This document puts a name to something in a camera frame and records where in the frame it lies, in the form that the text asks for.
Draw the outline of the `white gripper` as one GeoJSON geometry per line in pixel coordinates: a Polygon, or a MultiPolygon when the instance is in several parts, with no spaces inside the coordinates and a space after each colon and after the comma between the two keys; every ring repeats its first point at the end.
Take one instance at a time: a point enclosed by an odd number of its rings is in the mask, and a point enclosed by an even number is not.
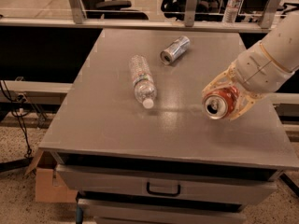
{"type": "Polygon", "coordinates": [[[210,81],[202,90],[202,98],[237,98],[228,119],[238,119],[261,101],[264,93],[277,91],[293,74],[292,42],[275,45],[259,41],[210,81]],[[237,89],[235,75],[244,88],[237,89]]]}

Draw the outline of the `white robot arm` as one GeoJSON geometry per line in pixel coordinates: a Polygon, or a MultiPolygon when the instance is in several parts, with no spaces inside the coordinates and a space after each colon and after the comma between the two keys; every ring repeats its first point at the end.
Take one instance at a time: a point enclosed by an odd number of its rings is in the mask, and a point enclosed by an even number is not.
{"type": "Polygon", "coordinates": [[[203,88],[203,111],[209,118],[241,117],[294,75],[299,68],[298,23],[298,13],[288,15],[203,88]]]}

